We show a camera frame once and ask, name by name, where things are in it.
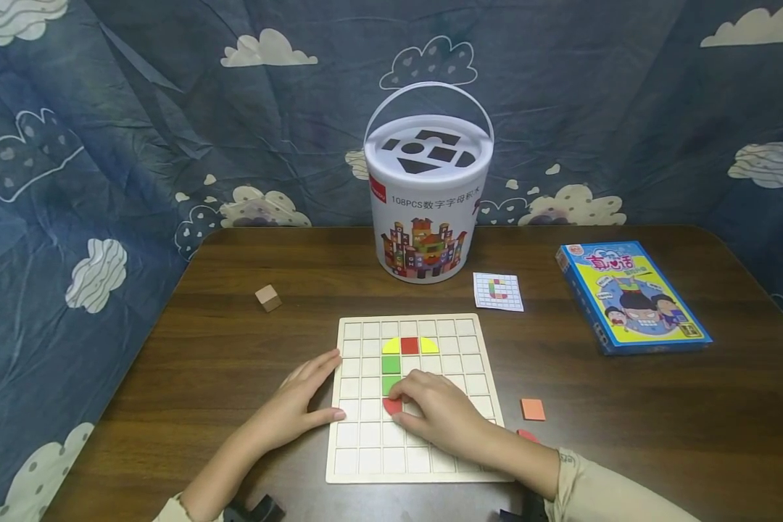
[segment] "white plastic bucket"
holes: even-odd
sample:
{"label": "white plastic bucket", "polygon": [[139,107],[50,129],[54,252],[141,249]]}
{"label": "white plastic bucket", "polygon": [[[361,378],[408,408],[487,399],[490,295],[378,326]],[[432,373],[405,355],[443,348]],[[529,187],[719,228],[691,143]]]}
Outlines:
{"label": "white plastic bucket", "polygon": [[[448,88],[466,96],[484,114],[489,133],[458,117],[417,115],[393,120],[369,134],[377,115],[393,99],[423,87]],[[494,151],[494,127],[484,107],[447,83],[414,83],[374,111],[365,129],[364,150],[382,268],[417,284],[456,275],[467,262]]]}

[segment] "bucket handle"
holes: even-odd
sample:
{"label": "bucket handle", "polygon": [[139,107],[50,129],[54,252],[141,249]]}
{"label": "bucket handle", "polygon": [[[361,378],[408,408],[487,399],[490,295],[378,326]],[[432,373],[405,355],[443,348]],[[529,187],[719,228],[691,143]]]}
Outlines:
{"label": "bucket handle", "polygon": [[495,143],[496,136],[494,134],[494,125],[492,125],[492,122],[490,121],[490,116],[487,115],[487,111],[484,110],[484,107],[482,107],[481,104],[479,104],[479,101],[473,98],[473,96],[471,96],[470,94],[468,94],[467,91],[443,82],[418,82],[418,83],[412,83],[410,84],[410,86],[406,86],[404,88],[398,89],[397,92],[393,93],[391,96],[384,99],[383,103],[381,103],[377,107],[377,109],[374,111],[374,114],[371,115],[371,119],[368,121],[368,127],[365,127],[365,136],[362,138],[363,148],[365,148],[365,142],[368,141],[368,133],[371,131],[371,126],[374,125],[374,120],[376,120],[377,116],[380,115],[381,111],[383,109],[386,109],[388,104],[391,104],[392,101],[396,99],[398,96],[400,96],[401,94],[407,93],[409,91],[413,91],[416,88],[421,88],[421,87],[445,87],[466,96],[470,101],[472,101],[476,105],[476,107],[478,107],[479,110],[481,110],[481,113],[484,115],[484,119],[487,121],[487,130],[490,131],[490,141]]}

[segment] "red logo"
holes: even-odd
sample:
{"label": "red logo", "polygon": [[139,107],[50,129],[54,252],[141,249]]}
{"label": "red logo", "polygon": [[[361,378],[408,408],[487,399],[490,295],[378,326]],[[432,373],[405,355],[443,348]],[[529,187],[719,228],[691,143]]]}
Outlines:
{"label": "red logo", "polygon": [[369,175],[368,176],[368,182],[371,185],[371,193],[376,196],[377,199],[380,199],[381,202],[386,202],[386,186],[380,183],[379,181],[374,179],[374,176]]}

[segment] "child's left hand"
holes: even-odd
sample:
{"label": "child's left hand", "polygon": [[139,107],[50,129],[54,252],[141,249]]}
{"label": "child's left hand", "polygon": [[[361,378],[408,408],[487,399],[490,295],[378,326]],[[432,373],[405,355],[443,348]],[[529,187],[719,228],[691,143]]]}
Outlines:
{"label": "child's left hand", "polygon": [[337,407],[307,411],[311,397],[341,362],[339,351],[333,349],[287,375],[270,400],[243,427],[261,452],[274,450],[310,429],[344,418],[344,411]]}

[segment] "blue fabric backdrop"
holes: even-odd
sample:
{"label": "blue fabric backdrop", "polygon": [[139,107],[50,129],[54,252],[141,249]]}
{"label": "blue fabric backdrop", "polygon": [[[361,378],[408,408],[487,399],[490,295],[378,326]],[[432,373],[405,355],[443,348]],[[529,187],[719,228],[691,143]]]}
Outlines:
{"label": "blue fabric backdrop", "polygon": [[0,521],[206,235],[370,223],[364,126],[426,79],[494,120],[481,225],[701,225],[783,307],[782,0],[0,0]]}

